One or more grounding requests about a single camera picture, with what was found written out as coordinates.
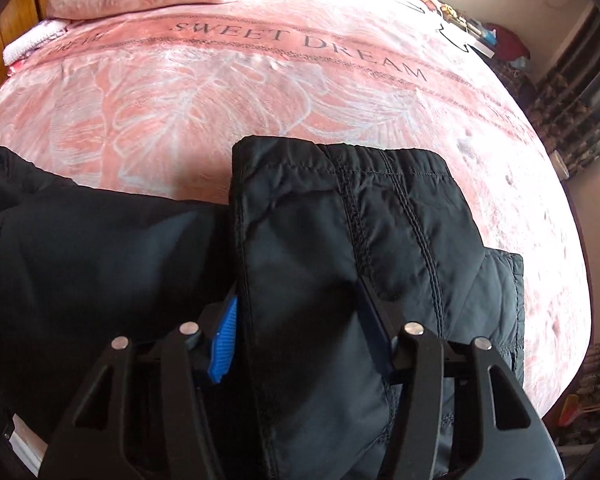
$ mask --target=black jacket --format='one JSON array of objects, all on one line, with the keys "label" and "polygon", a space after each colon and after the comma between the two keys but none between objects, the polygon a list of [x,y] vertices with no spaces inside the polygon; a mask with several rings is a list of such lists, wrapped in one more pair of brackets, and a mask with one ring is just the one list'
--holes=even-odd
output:
[{"label": "black jacket", "polygon": [[366,347],[361,275],[448,340],[489,337],[522,382],[522,258],[483,246],[435,153],[248,137],[227,207],[76,186],[0,148],[0,393],[47,440],[113,337],[164,336],[237,280],[208,406],[227,476],[375,478],[399,390]]}]

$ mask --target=pink blanket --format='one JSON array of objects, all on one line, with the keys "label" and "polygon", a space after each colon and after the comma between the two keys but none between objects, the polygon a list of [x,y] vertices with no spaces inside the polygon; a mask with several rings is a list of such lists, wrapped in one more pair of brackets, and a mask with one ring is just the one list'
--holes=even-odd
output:
[{"label": "pink blanket", "polygon": [[232,145],[292,136],[442,155],[484,243],[525,260],[525,390],[589,341],[582,252],[536,134],[418,0],[253,0],[83,23],[0,90],[0,144],[80,184],[226,202]]}]

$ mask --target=leaf pattern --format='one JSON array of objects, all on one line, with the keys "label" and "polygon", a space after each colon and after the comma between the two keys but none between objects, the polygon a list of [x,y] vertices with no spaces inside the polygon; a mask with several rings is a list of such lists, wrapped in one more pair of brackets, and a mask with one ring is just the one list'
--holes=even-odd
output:
[{"label": "leaf pattern", "polygon": [[[525,390],[544,413],[589,339],[573,217],[496,76],[405,1],[421,5],[248,1],[77,25],[0,90],[0,144],[79,184],[213,202],[226,202],[232,145],[247,135],[438,152],[485,245],[525,259]],[[252,41],[250,27],[285,32]]]}]

